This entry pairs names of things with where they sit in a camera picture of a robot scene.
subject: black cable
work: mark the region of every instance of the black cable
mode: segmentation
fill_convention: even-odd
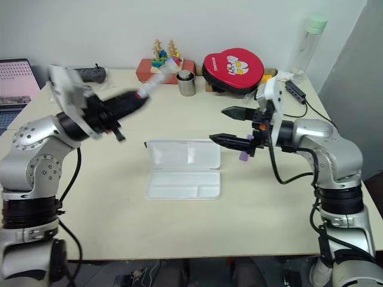
[[[306,110],[305,110],[305,113],[303,115],[288,115],[288,114],[283,114],[283,115],[285,115],[286,117],[290,117],[290,118],[303,118],[307,114],[307,110],[308,110],[307,103],[304,103],[304,106],[305,106]]]
[[[347,242],[339,240],[339,239],[337,239],[335,237],[332,237],[331,235],[328,235],[325,230],[319,229],[318,227],[316,227],[315,224],[314,224],[314,213],[315,213],[315,210],[317,209],[318,206],[319,206],[319,198],[317,198],[315,200],[315,203],[312,205],[312,209],[311,209],[311,212],[310,212],[310,225],[311,225],[311,227],[319,235],[324,236],[327,240],[331,240],[331,241],[333,241],[333,242],[335,242],[337,244],[343,245],[343,246],[348,247],[348,248],[350,248],[350,249],[352,249],[352,250],[354,250],[356,252],[359,252],[359,253],[363,254],[365,258],[368,258],[371,262],[376,264],[375,258],[370,253],[366,252],[365,250],[363,250],[363,249],[361,249],[361,248],[359,248],[359,247],[357,247],[355,245],[352,245],[350,243],[347,243]]]
[[[77,277],[78,272],[80,271],[81,263],[83,261],[83,248],[81,247],[80,241],[78,241],[77,237],[69,230],[68,227],[65,226],[64,223],[62,223],[61,220],[59,221],[59,224],[72,237],[72,239],[74,240],[74,242],[77,244],[77,247],[78,247],[78,262],[77,262],[76,269],[73,273],[73,280],[74,280]]]
[[[76,180],[76,178],[78,176],[78,173],[80,172],[80,167],[81,167],[81,149],[77,148],[77,165],[76,165],[76,169],[75,169],[75,171],[73,173],[71,181],[69,182],[69,184],[66,187],[64,193],[60,197],[60,201],[61,202],[64,201],[66,195],[68,194],[69,190],[71,189],[72,185],[74,184],[74,182],[75,182],[75,180]]]
[[[72,277],[71,273],[69,272],[69,269],[68,269],[68,266],[66,266],[64,264],[64,273],[65,273],[65,276],[68,278],[68,286],[71,286],[71,287],[77,287],[76,286],[76,283],[74,282],[74,278]]]
[[[314,189],[317,189],[317,181],[319,177],[319,163],[318,163],[317,154],[309,148],[296,148],[296,151],[303,151],[303,152],[308,152],[311,154],[312,161],[314,164],[314,178],[312,179],[311,185],[312,187],[314,187]]]
[[[276,177],[276,180],[280,184],[289,184],[292,181],[295,181],[295,180],[302,178],[304,176],[313,175],[312,172],[305,172],[305,173],[301,173],[300,175],[296,175],[296,176],[294,176],[294,177],[292,177],[286,181],[281,179],[281,177],[279,176],[279,173],[278,173],[278,169],[276,168],[276,163],[275,163],[275,155],[274,155],[274,148],[273,148],[273,143],[272,143],[272,139],[271,139],[270,123],[268,121],[265,121],[265,123],[266,123],[266,129],[267,129],[267,133],[268,133],[268,146],[269,146],[270,161],[271,161],[271,165],[273,167],[273,172],[274,172],[274,175]]]
[[[323,114],[321,114],[321,113],[318,112],[316,109],[314,109],[314,108],[312,107],[312,105],[310,105],[310,103],[307,101],[307,99],[306,99],[306,103],[308,104],[308,106],[309,106],[314,112],[316,112],[318,115],[320,115],[320,116],[321,116],[322,118],[324,118],[326,121],[329,121],[330,123],[332,123],[333,126],[335,126],[335,128],[336,128],[337,130],[339,130],[338,127],[336,126],[336,124],[335,124],[332,120],[330,120],[329,118],[326,118]]]

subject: purple object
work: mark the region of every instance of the purple object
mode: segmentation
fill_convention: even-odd
[[[247,139],[253,139],[252,135],[247,135]],[[241,154],[239,155],[239,160],[247,161],[249,158],[249,155],[245,151],[241,151]]]

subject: laptop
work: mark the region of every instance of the laptop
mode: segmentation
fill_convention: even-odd
[[[0,60],[0,135],[39,91],[28,59]]]

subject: white wall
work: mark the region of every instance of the white wall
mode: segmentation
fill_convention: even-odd
[[[306,18],[329,19],[308,73],[320,91],[366,0],[0,0],[0,57],[33,65],[135,68],[155,38],[201,64],[243,47],[286,69]]]

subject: orange object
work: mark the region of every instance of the orange object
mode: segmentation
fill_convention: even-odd
[[[136,70],[137,78],[140,82],[147,82],[149,78],[154,75],[151,71],[151,59],[142,59],[141,62],[138,65],[138,68]],[[188,70],[194,74],[196,74],[196,64],[194,61],[191,60],[184,60],[184,63],[182,65],[182,70]],[[175,74],[171,76],[164,84],[173,84],[177,85],[177,79],[175,77]]]
[[[262,79],[261,79],[261,83],[265,83],[267,82],[268,80],[270,80],[273,76],[272,75],[263,75]]]

